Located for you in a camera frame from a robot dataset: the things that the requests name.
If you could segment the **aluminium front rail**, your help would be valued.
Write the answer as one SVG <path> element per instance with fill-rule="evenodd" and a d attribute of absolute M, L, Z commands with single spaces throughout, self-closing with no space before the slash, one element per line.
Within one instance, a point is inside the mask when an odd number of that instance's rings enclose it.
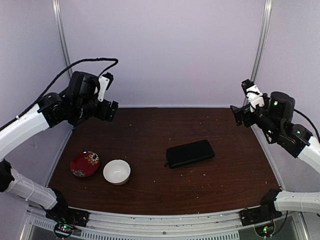
<path fill-rule="evenodd" d="M 269 240 L 309 240 L 299 212 L 272 221 L 244 226 L 240 210 L 182 215 L 136 215 L 90 210 L 86 226 L 78 226 L 68 240 L 262 240 L 258 231 L 275 228 Z"/>

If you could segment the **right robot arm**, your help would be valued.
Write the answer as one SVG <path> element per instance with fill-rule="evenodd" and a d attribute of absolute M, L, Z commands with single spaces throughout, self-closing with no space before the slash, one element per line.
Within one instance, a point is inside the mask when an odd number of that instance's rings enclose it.
<path fill-rule="evenodd" d="M 284 92 L 270 95 L 247 91 L 247 97 L 255 97 L 259 103 L 248 101 L 243 107 L 230 106 L 237 126 L 258 126 L 269 144 L 278 144 L 292 157 L 298 158 L 320 170 L 320 142 L 305 126 L 292 123 L 295 99 Z M 319 214 L 319 192 L 290 192 L 271 189 L 261 199 L 256 210 L 259 220 L 268 220 L 275 212 L 293 211 Z"/>

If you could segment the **white ceramic bowl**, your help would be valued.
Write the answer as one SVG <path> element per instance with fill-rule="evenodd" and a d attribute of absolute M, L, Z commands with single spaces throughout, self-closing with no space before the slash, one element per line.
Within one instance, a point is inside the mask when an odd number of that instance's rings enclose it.
<path fill-rule="evenodd" d="M 130 178 L 131 166 L 122 159 L 114 159 L 104 166 L 102 174 L 108 183 L 114 186 L 122 186 Z"/>

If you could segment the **right aluminium frame post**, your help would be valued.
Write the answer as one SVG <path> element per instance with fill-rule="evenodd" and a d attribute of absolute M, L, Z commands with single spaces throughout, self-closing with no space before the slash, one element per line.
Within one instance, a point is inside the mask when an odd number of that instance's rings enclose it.
<path fill-rule="evenodd" d="M 264 48 L 267 42 L 267 37 L 268 37 L 270 22 L 272 17 L 272 6 L 273 6 L 272 0 L 264 1 L 264 9 L 263 9 L 263 15 L 262 15 L 262 21 L 261 21 L 261 27 L 260 27 L 259 40 L 258 40 L 256 55 L 253 63 L 251 76 L 250 76 L 250 80 L 253 81 L 254 83 L 256 82 L 259 74 L 259 69 L 262 63 Z"/>

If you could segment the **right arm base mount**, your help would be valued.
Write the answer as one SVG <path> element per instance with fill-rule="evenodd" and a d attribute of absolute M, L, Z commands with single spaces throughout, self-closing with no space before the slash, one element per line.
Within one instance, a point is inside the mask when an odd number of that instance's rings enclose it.
<path fill-rule="evenodd" d="M 275 220 L 282 215 L 281 211 L 269 211 L 265 206 L 246 207 L 239 212 L 242 226 L 253 226 L 255 233 L 264 239 L 276 233 Z"/>

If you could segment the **aluminium frame post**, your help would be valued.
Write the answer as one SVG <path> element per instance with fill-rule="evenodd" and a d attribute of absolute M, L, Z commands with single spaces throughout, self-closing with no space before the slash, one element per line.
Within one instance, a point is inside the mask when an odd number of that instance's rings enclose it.
<path fill-rule="evenodd" d="M 64 65 L 68 67 L 71 64 L 71 61 L 70 61 L 70 56 L 68 52 L 65 31 L 64 31 L 63 17 L 61 12 L 61 3 L 59 0 L 52 0 L 52 6 L 53 6 L 53 14 L 54 14 L 54 18 L 57 26 L 59 42 L 62 50 Z"/>
<path fill-rule="evenodd" d="M 250 76 L 250 80 L 253 81 L 254 83 L 256 82 L 259 74 L 259 69 L 262 63 L 264 48 L 267 42 L 267 37 L 268 37 L 270 22 L 272 17 L 272 6 L 273 6 L 272 0 L 264 1 L 264 9 L 263 9 L 263 15 L 262 15 L 262 21 L 261 21 L 261 27 L 260 27 L 259 40 L 258 40 L 256 55 L 253 63 L 251 76 Z"/>

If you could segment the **left aluminium frame post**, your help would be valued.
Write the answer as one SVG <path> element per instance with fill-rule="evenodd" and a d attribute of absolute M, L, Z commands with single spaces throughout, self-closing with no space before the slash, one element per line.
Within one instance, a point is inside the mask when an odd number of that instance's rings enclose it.
<path fill-rule="evenodd" d="M 59 42 L 62 50 L 64 65 L 68 67 L 71 64 L 71 61 L 70 61 L 70 56 L 68 52 L 65 31 L 64 31 L 63 17 L 61 12 L 61 3 L 59 0 L 52 0 L 52 6 L 53 6 L 53 14 L 54 14 L 54 18 L 57 26 Z"/>

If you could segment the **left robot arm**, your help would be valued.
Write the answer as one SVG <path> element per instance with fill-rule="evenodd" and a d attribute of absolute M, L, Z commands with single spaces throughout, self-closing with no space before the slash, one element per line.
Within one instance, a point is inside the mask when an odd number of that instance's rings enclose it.
<path fill-rule="evenodd" d="M 75 71 L 65 91 L 48 93 L 33 104 L 22 116 L 0 131 L 0 190 L 34 202 L 61 222 L 72 218 L 72 211 L 63 196 L 42 186 L 15 170 L 5 157 L 16 147 L 66 121 L 74 128 L 91 117 L 111 122 L 119 104 L 105 99 L 114 76 L 107 72 L 95 76 Z"/>

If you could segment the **red floral plate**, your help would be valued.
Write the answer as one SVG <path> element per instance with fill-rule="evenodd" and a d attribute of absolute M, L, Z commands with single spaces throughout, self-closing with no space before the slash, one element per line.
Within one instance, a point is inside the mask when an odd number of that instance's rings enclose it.
<path fill-rule="evenodd" d="M 93 175 L 99 168 L 101 159 L 93 151 L 83 151 L 76 155 L 70 162 L 71 173 L 78 178 L 86 178 Z"/>

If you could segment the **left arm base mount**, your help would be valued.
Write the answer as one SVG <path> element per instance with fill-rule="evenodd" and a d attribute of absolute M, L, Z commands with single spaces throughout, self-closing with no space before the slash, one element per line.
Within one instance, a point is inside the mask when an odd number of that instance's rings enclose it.
<path fill-rule="evenodd" d="M 66 211 L 58 213 L 51 209 L 45 209 L 45 217 L 55 222 L 53 233 L 58 239 L 65 240 L 72 234 L 79 232 L 79 227 L 86 227 L 90 213 L 86 210 L 68 208 Z"/>

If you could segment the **black zip tool case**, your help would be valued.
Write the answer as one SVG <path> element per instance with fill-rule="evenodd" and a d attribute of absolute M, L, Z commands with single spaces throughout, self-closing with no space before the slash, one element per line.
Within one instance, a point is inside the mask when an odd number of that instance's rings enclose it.
<path fill-rule="evenodd" d="M 166 150 L 167 165 L 179 168 L 186 165 L 209 160 L 215 157 L 215 152 L 207 139 L 169 147 Z"/>

